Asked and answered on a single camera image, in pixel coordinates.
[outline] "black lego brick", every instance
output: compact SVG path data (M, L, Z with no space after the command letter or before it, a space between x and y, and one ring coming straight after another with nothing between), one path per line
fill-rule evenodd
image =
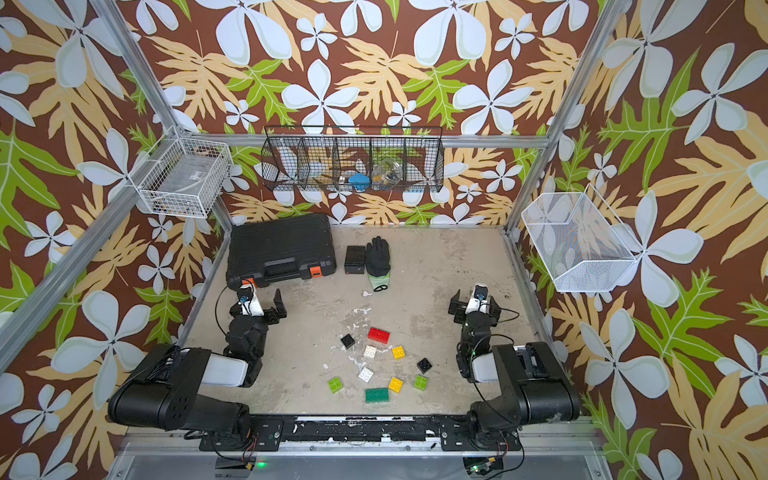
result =
M419 370L421 370L422 373L427 373L427 370L432 368L432 364L427 359L419 360L419 363L416 363L416 366L419 367Z
M355 344L355 339L347 333L344 337L342 337L341 343L343 343L346 348L349 348Z

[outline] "black cable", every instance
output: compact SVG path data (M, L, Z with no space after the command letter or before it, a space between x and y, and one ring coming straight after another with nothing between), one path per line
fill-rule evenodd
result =
M496 305L496 306L493 306L493 305L491 305L491 303L490 303L490 302L481 303L481 304L480 304L480 308L482 308L482 307L484 307L484 306L486 306L486 305L490 306L491 308L495 308L495 309L496 309L496 308L498 308L499 310L504 310L505 312L512 312L512 313L514 313L514 314L515 314L515 316L513 316L511 319L506 319L506 320L499 320L499 321L497 321L497 322L496 322L497 324L499 324L499 323L504 323L504 322L511 322L512 320L517 320L518 318L520 318L520 312L518 312L518 311L516 311L516 310L512 310L512 309L509 309L509 308L504 308L504 307L502 307L502 306L498 306L498 305Z
M227 289L227 286L225 285L223 289L219 292L219 296L216 298L216 305L214 306L214 317L216 318L216 324L219 326L219 330L221 330L221 334L224 335L224 338L227 338L227 332L224 332L224 329L221 328L221 323L219 323L219 300L221 300L221 296L224 295L224 290Z
M523 446L522 443L520 444L520 449L523 452L523 458L520 459L520 463L518 463L518 466L516 466L514 468L507 468L506 470L501 470L500 472L496 472L495 474L491 475L488 478L485 478L485 477L470 477L470 478L483 478L484 480L492 480L492 478L496 478L499 475L505 474L506 472L512 472L514 470L517 470L518 468L522 467L523 466L523 462L525 462L525 447Z
M212 432L209 435L211 435L210 447L214 450L214 452L216 452L216 455L219 455L221 458L224 458L225 460L232 460L234 462L242 463L243 465L248 464L248 462L243 461L241 458L225 457L224 455L221 455L221 453L216 448L216 441L217 441L218 434L216 434L215 432ZM246 439L245 445L243 446L244 447L243 455L245 455L246 450L248 449L248 447L250 447L251 442L253 441L255 441L255 439L252 439L250 436L250 432L248 432L248 438Z

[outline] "yellow lego brick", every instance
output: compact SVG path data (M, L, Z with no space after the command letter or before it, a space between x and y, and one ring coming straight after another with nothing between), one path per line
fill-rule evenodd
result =
M389 389L395 393L400 393L402 388L402 380L392 377L392 381L389 383Z

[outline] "lime green lego brick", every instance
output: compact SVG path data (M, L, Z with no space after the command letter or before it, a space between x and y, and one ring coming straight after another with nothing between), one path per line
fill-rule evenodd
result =
M336 393L344 388L344 385L341 384L341 380L337 376L328 381L328 386L331 388L332 393Z
M388 402L389 389L366 389L366 403Z
M415 386L419 390L427 390L427 377L417 375L416 381L413 383L413 386Z

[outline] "white flower pattern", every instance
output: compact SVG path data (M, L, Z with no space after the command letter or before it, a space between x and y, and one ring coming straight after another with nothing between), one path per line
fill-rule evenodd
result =
M584 26L589 16L589 5L582 0L544 0L547 3L562 2L549 14L544 20L544 26L541 27L543 35L552 35L559 28L565 16L565 9L568 9L568 29L577 31Z
M677 285L659 266L650 258L660 257L674 263L691 263L699 254L704 245L704 238L696 232L685 228L677 228L666 232L656 239L650 246L650 235L656 225L658 208L656 194L649 190L637 205L634 225L640 236L640 241L623 224L614 225L612 228L621 237L624 244L631 251L639 253L634 265L619 279L619 286L626 286L634 279L637 273L637 265L640 264L640 282L645 298L664 308L675 303L680 296Z
M648 458L644 453L638 453L635 457L640 464L640 470L650 480L677 480L683 474L683 463L670 449L664 449L659 452L659 468L654 465L654 461Z
M73 435L70 433L61 439L48 457L42 471L38 454L22 453L14 459L8 478L11 480L67 480L78 472L78 468L72 462L61 463L72 447Z
M393 102L392 116L387 118L386 124L390 127L394 127L397 124L402 124L403 127L408 127L410 124L421 121L422 118L420 116L411 113L415 109L416 100L408 100L408 107L406 108L403 108L402 104L398 101Z
M0 9L5 7L5 0L0 0ZM0 17L0 50L5 53L11 51L11 38L8 34L16 38L22 38L27 35L27 28L21 20L13 17Z
M377 31L382 27L382 10L369 0L330 0L333 3L352 2L341 15L341 31L351 37L357 33L357 9L362 13L362 20L370 31Z
M477 225L485 220L482 215L474 215L467 217L469 213L469 204L459 204L453 209L453 217L445 214L440 214L437 217L433 217L429 220L431 225Z
M493 179L493 181L485 188L485 191L492 194L498 190L498 186L501 184L504 191L509 192L511 189L515 188L515 179L512 177L522 171L523 167L521 165L512 165L509 170L507 170L507 161L500 160L496 164L496 170L484 170L482 172L483 178Z
M163 277L168 279L176 278L174 271L169 267L174 261L174 251L168 250L168 252L163 255L163 259L160 260L160 254L157 252L157 247L155 245L150 245L147 247L147 258L152 262L153 266L139 265L138 276L145 282L152 280L152 290L154 290L157 295L160 295L164 287Z
M55 432L61 419L56 415L57 410L63 409L69 403L72 394L69 390L61 392L56 400L51 402L55 392L54 386L47 384L40 389L38 394L39 410L25 409L15 413L11 420L14 423L28 423L22 433L22 443L26 443L38 431L40 425L45 426L47 433Z
M26 74L19 71L4 71L0 73L0 91L11 95L20 95L26 92L28 88L29 77ZM35 121L32 119L29 110L27 110L23 103L6 94L0 94L0 108L7 111L16 120L34 127Z
M328 216L328 221L331 225L360 225L366 221L365 215L355 215L354 217L346 217L347 209L346 205L338 202L331 207L331 214L333 217Z
M520 22L517 25L515 25L514 18L505 18L502 20L502 23L498 26L498 29L504 33L510 34L511 37L498 39L496 41L496 46L493 49L496 51L502 51L506 49L510 44L512 44L512 48L510 50L512 60L517 60L518 55L520 55L520 44L529 43L535 38L532 33L524 32L524 30L531 25L531 19L532 15L530 13L526 13L522 16L522 18L520 18Z
M475 197L482 194L482 189L480 188L480 185L477 183L474 183L467 187L466 185L459 185L458 191L461 193L456 195L456 200L464 200L467 199L468 203L472 203L472 200L474 200Z
M630 429L637 418L637 407L627 380L638 392L656 399L663 395L670 386L670 379L664 364L655 356L643 355L637 358L621 361L621 356L634 340L635 327L632 318L625 309L620 309L611 316L608 324L611 337L611 351L603 344L600 335L594 328L581 322L581 337L593 354L605 360L590 359L584 381L591 386L600 385L614 376L611 387L611 404L616 416L626 429Z
M139 0L138 5L136 5L136 22L144 30L145 34L154 35L157 32L157 26L154 23L152 14L149 12L150 10L168 30L179 28L179 20L168 5L165 5L160 0Z
M256 115L245 113L248 110L248 102L245 100L237 102L237 106L231 101L225 101L224 107L231 113L231 115L227 115L227 124L237 125L237 122L239 121L243 124L245 131L248 131L250 124L259 120Z
M288 34L273 19L253 7L270 0L195 0L205 8L222 10L232 8L216 27L216 39L221 51L238 65L250 63L250 39L245 28L245 19L250 20L256 36L267 55L272 58L291 58L293 49Z
M174 227L174 222L165 220L165 214L157 216L157 220L154 217L148 219L150 227L152 227L152 240L166 243L168 241L168 232Z
M124 371L130 372L144 358L144 352L137 346L121 340L139 333L147 326L150 308L146 305L132 306L123 317L119 329L120 306L118 299L111 293L102 290L89 293L83 299L81 309L88 322L99 329L105 339L96 340L85 336L67 338L53 355L51 368L61 373L76 373L104 354L93 393L94 409L99 410L112 395L117 384L117 361Z
M515 128L515 117L505 108L517 107L524 102L533 93L533 88L523 87L508 91L499 95L504 87L509 84L512 78L512 65L509 60L498 63L490 73L488 73L488 95L477 85L466 85L461 87L453 95L453 106L461 110L468 108L482 107L480 111L469 115L462 122L462 134L474 135L478 133L485 121L488 120L488 113L493 115L493 123L503 134L511 134Z
M715 366L725 376L738 372L739 378L749 379L741 384L739 395L748 407L766 405L763 384L768 386L768 355L758 355L757 349L744 338L734 335L733 343L745 366L727 357L715 361Z
M165 95L166 100L168 100L168 104L171 105L171 107L180 107L184 104L185 101L187 101L187 90L184 87L181 87L180 85L176 85L175 87L169 87L165 88L163 90L163 95ZM197 125L194 123L194 121L190 118L189 115L185 114L183 111L179 110L178 108L172 108L171 109L174 113L174 116L176 117L176 120L181 124L181 126L184 128L184 130L192 131L192 132L199 132L200 129L197 128ZM152 116L152 123L159 124L160 123L160 115L155 114Z
M241 190L248 190L250 188L250 184L248 183L248 180L240 178L240 175L242 174L243 167L241 167L239 164L232 165L232 167L230 167L230 176L225 178L224 182L221 184L221 187L224 189L224 191L232 193L235 191L236 185Z
M326 97L328 87L331 85L331 72L321 60L317 59L306 71L307 80L310 82L314 94L301 85L288 85L283 90L283 103L288 108L297 110L307 107L315 107L315 110L301 120L304 131L307 134L317 135L323 132L327 113L335 125L348 134L355 133L355 122L343 110L338 108L349 107L357 98L360 89L347 87L334 91Z
M62 87L76 88L84 84L88 76L88 64L90 64L90 71L93 72L96 80L115 97L123 98L123 88L96 44L117 57L122 56L120 47L106 22L101 18L94 18L88 25L85 24L88 0L65 2L70 16L61 10L55 0L20 0L20 2L41 20L71 31L67 41L56 52L56 79Z
M48 259L51 263L58 263L64 256L58 251L58 248L73 245L76 240L74 235L69 233L69 230L56 233L61 228L61 225L64 224L64 219L56 210L53 210L45 217L45 230L32 222L25 221L25 223L27 224L29 234L34 238L34 240L27 243L27 247L24 249L25 257L37 255L44 248L48 247Z
M408 0L419 10L441 10L419 27L413 37L413 51L420 64L431 67L437 63L445 47L445 37L451 19L456 20L456 50L465 60L480 58L485 51L485 27L464 7L484 0Z
M707 62L701 68L701 81L707 92L689 90L682 94L672 105L672 113L678 117L688 115L696 108L704 105L691 122L685 134L685 144L700 137L710 127L714 113L717 126L725 131L743 130L746 128L746 112L744 107L735 101L724 98L723 95L757 80L768 68L768 50L753 51L736 67L736 70L723 81L730 61L733 59L733 43L726 43L712 52Z
M661 95L672 73L672 54L666 48L653 43L683 31L696 20L706 3L707 0L674 0L656 27L656 18L664 6L664 0L643 0L640 3L642 38L619 38L603 51L603 63L606 68L616 68L624 64L616 72L608 89L606 111L616 105L643 58L645 61L640 74L640 93L645 98Z
M600 191L603 185L605 185L605 177L613 178L616 173L618 173L616 165L608 164L608 161L611 160L611 155L613 153L613 151L609 151L605 155L594 155L594 166L597 168L589 170L589 173L587 174L587 180L594 180L594 186L598 189L598 191Z
M337 37L333 33L323 32L326 27L326 14L319 13L315 17L315 24L310 23L308 18L299 18L296 20L296 28L311 37L301 39L301 49L310 51L317 43L317 51L328 60L328 45L336 41Z
M107 150L113 162L117 165L118 169L108 167L101 162L88 161L78 164L77 169L83 174L90 182L106 187L117 182L114 187L109 190L107 194L107 202L120 192L123 187L131 187L131 176L135 171L139 169L141 164L146 161L146 152L141 152L134 162L133 167L128 170L128 142L125 137L115 130L110 128L107 132Z

